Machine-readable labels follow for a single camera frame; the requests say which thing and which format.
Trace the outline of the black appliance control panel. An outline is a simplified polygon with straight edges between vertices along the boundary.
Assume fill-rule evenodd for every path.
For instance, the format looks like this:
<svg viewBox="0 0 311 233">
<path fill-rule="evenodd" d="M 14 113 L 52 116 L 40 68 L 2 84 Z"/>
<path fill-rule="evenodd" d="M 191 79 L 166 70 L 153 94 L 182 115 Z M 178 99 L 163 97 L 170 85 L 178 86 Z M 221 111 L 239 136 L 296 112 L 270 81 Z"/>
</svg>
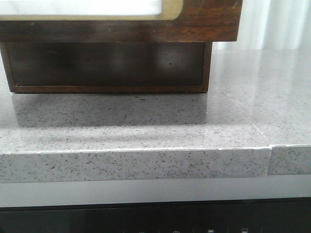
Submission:
<svg viewBox="0 0 311 233">
<path fill-rule="evenodd" d="M 310 198 L 2 207 L 3 233 L 308 233 Z"/>
</svg>

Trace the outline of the dark wooden drawer cabinet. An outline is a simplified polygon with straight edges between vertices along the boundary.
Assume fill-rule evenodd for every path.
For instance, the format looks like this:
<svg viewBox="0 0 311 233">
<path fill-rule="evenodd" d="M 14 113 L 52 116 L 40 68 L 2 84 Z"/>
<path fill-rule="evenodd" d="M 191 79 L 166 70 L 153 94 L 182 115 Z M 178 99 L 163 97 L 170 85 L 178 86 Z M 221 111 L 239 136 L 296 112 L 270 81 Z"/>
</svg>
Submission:
<svg viewBox="0 0 311 233">
<path fill-rule="evenodd" d="M 205 93 L 208 90 L 211 46 L 210 42 L 204 44 L 204 61 L 202 80 L 199 85 L 104 85 L 104 86 L 78 86 L 78 85 L 19 85 L 16 83 L 7 44 L 1 43 L 0 50 L 9 89 L 15 93 Z"/>
</svg>

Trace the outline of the wooden drawer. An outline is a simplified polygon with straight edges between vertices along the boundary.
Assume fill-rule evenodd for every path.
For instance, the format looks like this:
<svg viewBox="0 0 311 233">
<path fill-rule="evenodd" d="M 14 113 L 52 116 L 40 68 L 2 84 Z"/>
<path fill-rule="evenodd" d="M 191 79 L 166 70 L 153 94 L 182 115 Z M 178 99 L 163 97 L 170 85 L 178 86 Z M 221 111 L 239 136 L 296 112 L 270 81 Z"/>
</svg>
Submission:
<svg viewBox="0 0 311 233">
<path fill-rule="evenodd" d="M 203 43 L 8 43 L 19 85 L 199 85 Z"/>
<path fill-rule="evenodd" d="M 185 0 L 174 20 L 3 20 L 1 42 L 236 41 L 241 0 Z"/>
</svg>

